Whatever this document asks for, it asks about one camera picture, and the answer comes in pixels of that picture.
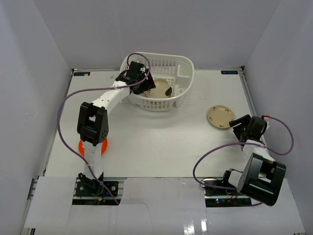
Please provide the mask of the beige round plate black spot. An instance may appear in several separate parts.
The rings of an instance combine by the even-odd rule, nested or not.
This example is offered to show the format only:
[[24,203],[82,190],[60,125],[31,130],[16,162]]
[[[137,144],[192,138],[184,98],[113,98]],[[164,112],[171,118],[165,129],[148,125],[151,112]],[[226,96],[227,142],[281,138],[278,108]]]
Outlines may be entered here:
[[146,92],[144,95],[150,98],[169,98],[172,95],[172,87],[163,78],[157,78],[154,80],[155,88],[152,88]]

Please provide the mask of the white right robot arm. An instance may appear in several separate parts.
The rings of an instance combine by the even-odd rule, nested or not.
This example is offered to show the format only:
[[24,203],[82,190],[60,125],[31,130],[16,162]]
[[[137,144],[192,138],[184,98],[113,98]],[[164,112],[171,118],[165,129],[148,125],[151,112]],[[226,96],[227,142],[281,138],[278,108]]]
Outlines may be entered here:
[[229,169],[224,173],[221,190],[226,195],[248,196],[273,206],[279,196],[286,174],[286,166],[275,161],[267,152],[262,135],[267,128],[263,117],[245,115],[229,122],[242,152],[248,156],[243,170]]

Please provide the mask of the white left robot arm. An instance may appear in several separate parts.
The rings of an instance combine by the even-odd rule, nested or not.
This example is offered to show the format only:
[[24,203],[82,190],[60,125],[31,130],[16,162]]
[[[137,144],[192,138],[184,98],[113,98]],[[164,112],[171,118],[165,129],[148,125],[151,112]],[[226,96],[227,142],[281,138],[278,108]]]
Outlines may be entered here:
[[103,191],[101,149],[109,133],[110,112],[130,94],[141,94],[155,87],[146,66],[132,61],[129,68],[119,74],[108,91],[91,103],[81,104],[77,132],[83,143],[84,159],[88,163],[78,178],[92,195],[100,195]]

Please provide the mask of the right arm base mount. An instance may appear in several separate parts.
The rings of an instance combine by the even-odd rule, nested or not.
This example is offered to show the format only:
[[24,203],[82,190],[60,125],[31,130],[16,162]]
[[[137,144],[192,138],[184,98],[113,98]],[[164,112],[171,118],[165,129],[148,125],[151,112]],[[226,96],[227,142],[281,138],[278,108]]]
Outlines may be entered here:
[[222,188],[210,188],[201,185],[204,189],[205,206],[207,208],[249,207],[252,201],[249,197],[237,194],[236,191]]

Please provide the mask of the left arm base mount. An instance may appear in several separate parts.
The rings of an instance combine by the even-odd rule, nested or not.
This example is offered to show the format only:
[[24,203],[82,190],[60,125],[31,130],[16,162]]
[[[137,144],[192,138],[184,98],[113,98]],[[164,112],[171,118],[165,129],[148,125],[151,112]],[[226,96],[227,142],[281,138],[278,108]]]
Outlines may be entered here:
[[[123,184],[115,180],[104,181],[103,184],[108,188],[116,201],[120,203]],[[101,185],[96,185],[97,188],[91,188],[82,183],[78,178],[76,180],[72,205],[80,206],[117,206],[115,200],[110,193]]]

